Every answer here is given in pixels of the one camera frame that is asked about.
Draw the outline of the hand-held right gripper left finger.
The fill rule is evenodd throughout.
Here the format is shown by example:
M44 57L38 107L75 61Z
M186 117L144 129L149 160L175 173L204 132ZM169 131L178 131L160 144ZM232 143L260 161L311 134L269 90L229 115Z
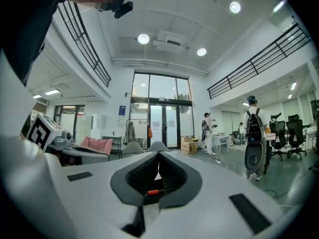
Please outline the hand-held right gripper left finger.
M158 174L158 153L153 152L119 170L111 177L110 186L124 204L140 207Z

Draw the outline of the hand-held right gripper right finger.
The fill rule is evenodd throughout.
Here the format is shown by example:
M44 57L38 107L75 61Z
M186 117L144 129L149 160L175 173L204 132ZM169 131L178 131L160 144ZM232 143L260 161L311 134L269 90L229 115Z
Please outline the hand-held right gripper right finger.
M164 189L164 196L159 199L160 208L183 207L202 187L202 177L196 169L165 152L159 152L159 175Z

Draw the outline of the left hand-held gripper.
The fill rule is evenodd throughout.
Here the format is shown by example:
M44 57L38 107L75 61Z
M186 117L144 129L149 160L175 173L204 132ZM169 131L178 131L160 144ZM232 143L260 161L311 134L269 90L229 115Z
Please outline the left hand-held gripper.
M37 114L33 120L26 138L34 142L43 151L54 149L61 151L73 143L72 135L50 117Z

